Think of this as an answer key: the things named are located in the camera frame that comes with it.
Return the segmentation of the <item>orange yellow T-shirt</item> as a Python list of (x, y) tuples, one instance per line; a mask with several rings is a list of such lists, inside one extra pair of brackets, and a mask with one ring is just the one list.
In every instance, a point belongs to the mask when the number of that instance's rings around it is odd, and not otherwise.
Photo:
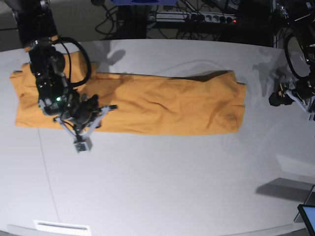
[[(82, 53), (63, 55), (66, 76), (83, 80), (87, 65)], [(144, 135), (215, 135), (237, 132), (245, 112), (246, 86), (233, 72), (195, 78), (97, 73), (76, 88), (80, 97), (98, 95), (99, 107), (117, 105), (101, 121), (101, 132)], [(58, 128), (54, 116), (38, 106), (38, 90), (30, 63), (10, 76), (19, 99), (16, 125)]]

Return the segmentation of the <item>tablet screen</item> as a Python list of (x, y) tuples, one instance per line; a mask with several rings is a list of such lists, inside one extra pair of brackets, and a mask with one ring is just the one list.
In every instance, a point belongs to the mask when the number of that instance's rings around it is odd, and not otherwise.
[(310, 236), (315, 236), (315, 206), (300, 204), (297, 208)]

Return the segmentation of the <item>white power strip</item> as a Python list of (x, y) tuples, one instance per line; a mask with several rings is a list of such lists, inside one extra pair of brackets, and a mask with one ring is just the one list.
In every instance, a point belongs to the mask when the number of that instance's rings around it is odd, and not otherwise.
[(148, 17), (152, 22), (202, 22), (211, 24), (228, 24), (235, 25), (238, 18), (234, 15), (223, 14), (218, 12), (175, 12), (175, 11), (158, 11), (152, 12)]

